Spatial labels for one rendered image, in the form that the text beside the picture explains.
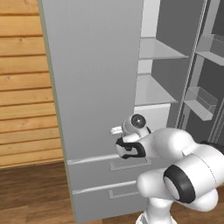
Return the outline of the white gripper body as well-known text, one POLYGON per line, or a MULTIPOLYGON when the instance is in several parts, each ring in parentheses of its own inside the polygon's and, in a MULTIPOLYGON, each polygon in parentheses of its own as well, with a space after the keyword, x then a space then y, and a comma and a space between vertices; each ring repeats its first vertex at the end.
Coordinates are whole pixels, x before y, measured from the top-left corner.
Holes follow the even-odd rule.
POLYGON ((120 135, 123 133, 123 129, 121 126, 114 127, 110 130, 111 135, 120 135))

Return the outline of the glass fridge shelf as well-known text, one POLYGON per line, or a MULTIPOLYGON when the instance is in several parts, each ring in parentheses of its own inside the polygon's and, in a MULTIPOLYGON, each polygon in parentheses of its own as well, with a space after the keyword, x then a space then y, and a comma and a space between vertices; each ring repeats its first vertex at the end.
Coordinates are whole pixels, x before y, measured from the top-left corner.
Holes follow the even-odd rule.
POLYGON ((166 60, 182 58, 186 58, 186 55, 169 47, 156 38, 141 38, 140 40, 140 60, 166 60))
POLYGON ((138 75, 136 106, 176 103, 177 101, 150 75, 138 75))

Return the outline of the grey fridge door with bins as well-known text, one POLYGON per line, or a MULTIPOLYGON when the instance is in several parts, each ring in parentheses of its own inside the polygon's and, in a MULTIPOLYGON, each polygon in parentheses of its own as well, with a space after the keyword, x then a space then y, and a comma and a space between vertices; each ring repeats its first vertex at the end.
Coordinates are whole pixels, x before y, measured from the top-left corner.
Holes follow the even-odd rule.
MULTIPOLYGON (((224 0, 206 1, 197 45, 202 35, 209 34, 224 37, 224 0)), ((196 53, 197 45, 194 47, 190 64, 178 127, 188 131, 197 142, 206 140, 216 144, 224 144, 224 66, 198 55, 196 53), (186 91, 191 87, 201 87, 218 100, 212 120, 202 121, 185 105, 186 91)))

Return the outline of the grey fridge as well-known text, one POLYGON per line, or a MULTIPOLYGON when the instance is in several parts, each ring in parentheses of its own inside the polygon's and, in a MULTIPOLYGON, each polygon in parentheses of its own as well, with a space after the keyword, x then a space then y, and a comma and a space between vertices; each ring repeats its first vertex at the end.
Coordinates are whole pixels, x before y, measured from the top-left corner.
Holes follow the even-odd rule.
MULTIPOLYGON (((182 130, 178 127, 179 114, 206 3, 207 0, 143 0, 140 40, 141 38, 156 38, 186 55, 186 58, 182 59, 139 59, 138 53, 137 76, 150 74, 177 101, 176 103, 170 103, 166 128, 182 130)), ((56 104, 55 110, 59 125, 56 104)), ((115 136, 115 151, 112 154, 117 154, 116 140, 120 135, 113 136, 115 136)), ((70 186, 67 161, 79 159, 67 158, 62 141, 61 146, 75 218, 73 190, 70 186)))

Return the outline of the white crisper drawer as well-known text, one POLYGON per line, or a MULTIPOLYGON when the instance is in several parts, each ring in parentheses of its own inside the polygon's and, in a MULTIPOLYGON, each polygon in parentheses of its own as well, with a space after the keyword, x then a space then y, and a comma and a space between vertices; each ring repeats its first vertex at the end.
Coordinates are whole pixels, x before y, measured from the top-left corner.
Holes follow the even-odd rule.
POLYGON ((148 106, 138 106, 134 108, 134 113, 142 115, 151 131, 166 127, 171 104, 157 104, 148 106))

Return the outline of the grey freezer drawer front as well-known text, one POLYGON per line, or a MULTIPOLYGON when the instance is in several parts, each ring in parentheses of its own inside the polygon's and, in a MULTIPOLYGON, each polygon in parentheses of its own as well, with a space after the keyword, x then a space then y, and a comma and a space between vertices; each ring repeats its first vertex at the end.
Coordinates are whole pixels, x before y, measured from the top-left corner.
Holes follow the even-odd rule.
POLYGON ((73 191, 97 186, 106 186, 136 180, 142 172, 166 167, 161 158, 146 158, 151 165, 121 171, 111 171, 109 163, 120 158, 117 154, 68 160, 67 169, 73 191))
POLYGON ((136 181, 132 180, 73 191, 76 221, 79 223, 95 221, 143 211, 146 208, 147 199, 143 198, 139 193, 138 195, 120 199, 109 198, 109 190, 124 187, 137 190, 136 181))

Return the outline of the clear door bin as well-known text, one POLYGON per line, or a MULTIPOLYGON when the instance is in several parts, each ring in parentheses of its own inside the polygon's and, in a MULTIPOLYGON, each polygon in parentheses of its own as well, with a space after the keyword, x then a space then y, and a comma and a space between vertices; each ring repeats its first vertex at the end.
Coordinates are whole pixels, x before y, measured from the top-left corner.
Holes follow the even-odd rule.
POLYGON ((202 35, 196 53, 220 66, 224 66, 224 37, 216 34, 202 35))
POLYGON ((184 103, 202 121, 213 119, 218 100, 202 87, 189 87, 185 94, 184 103))

